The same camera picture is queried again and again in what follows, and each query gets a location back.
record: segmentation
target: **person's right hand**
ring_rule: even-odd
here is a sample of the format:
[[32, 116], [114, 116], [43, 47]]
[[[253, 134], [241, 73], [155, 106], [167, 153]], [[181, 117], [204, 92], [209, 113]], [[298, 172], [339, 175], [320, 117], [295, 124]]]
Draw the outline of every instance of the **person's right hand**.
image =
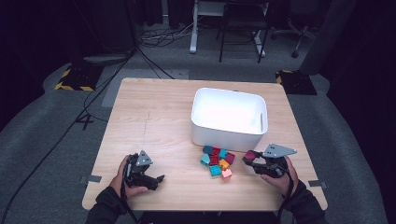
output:
[[[286, 163], [288, 164], [289, 172], [294, 182], [293, 191], [291, 192], [291, 195], [293, 195], [294, 191], [297, 188], [299, 179], [297, 176], [297, 172], [294, 169], [293, 165], [291, 164], [289, 157], [285, 156], [285, 160]], [[286, 194], [288, 193], [290, 180], [287, 174], [282, 175], [280, 178], [272, 178], [269, 175], [261, 175], [261, 178], [265, 180], [265, 182], [267, 182], [268, 184], [275, 186], [277, 191], [282, 195], [286, 196]]]

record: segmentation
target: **light wood surface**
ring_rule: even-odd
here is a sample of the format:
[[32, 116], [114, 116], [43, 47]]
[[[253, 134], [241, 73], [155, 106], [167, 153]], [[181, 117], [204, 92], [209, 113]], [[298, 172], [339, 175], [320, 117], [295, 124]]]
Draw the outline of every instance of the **light wood surface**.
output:
[[275, 211], [282, 197], [265, 183], [251, 167], [236, 155], [230, 167], [233, 176], [224, 182], [212, 177], [200, 163], [202, 147], [191, 141], [191, 109], [200, 88], [217, 88], [258, 94], [267, 103], [268, 132], [256, 147], [264, 151], [270, 143], [298, 151], [290, 159], [299, 178], [318, 198], [323, 209], [327, 202], [320, 187], [310, 188], [308, 180], [317, 180], [304, 140], [290, 108], [287, 96], [278, 84], [125, 78], [113, 107], [92, 175], [102, 177], [90, 182], [82, 205], [91, 209], [96, 196], [117, 173], [128, 154], [144, 149], [153, 160], [146, 175], [165, 175], [157, 190], [129, 201], [142, 211]]

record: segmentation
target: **white container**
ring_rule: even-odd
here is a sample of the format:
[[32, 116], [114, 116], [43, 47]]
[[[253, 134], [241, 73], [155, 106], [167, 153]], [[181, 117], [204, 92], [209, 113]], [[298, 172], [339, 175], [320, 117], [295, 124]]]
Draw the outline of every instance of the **white container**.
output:
[[191, 111], [192, 142], [246, 152], [268, 130], [267, 107], [259, 95], [201, 88]]

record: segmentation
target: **office chair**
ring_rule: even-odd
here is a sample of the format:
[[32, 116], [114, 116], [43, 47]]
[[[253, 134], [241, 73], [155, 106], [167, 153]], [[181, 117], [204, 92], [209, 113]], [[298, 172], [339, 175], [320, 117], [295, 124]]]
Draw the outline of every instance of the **office chair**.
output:
[[299, 36], [291, 54], [291, 57], [297, 58], [299, 55], [298, 49], [303, 39], [305, 37], [312, 40], [315, 39], [315, 31], [323, 23], [329, 4], [329, 0], [290, 0], [287, 10], [289, 29], [275, 30], [271, 35], [271, 39], [275, 40], [277, 35], [295, 34]]
[[266, 1], [260, 0], [229, 0], [224, 5], [224, 12], [221, 19], [220, 28], [216, 39], [221, 37], [221, 49], [219, 62], [221, 63], [224, 45], [246, 45], [247, 42], [224, 42], [225, 34], [229, 31], [232, 32], [249, 32], [250, 41], [253, 42], [258, 37], [261, 30], [265, 30], [264, 37], [261, 42], [261, 49], [259, 53], [258, 63], [262, 60], [262, 53], [265, 45], [265, 40], [271, 26], [268, 24], [263, 11], [263, 4]]

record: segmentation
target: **black sleeve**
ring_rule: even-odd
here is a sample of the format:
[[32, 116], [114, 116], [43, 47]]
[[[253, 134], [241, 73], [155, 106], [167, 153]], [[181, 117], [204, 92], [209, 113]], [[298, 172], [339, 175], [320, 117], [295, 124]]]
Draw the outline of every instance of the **black sleeve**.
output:
[[115, 223], [119, 215], [126, 214], [119, 195], [107, 187], [96, 198], [96, 205], [88, 213], [86, 223]]
[[328, 223], [317, 198], [300, 180], [294, 194], [286, 201], [285, 209], [294, 214], [298, 224]]

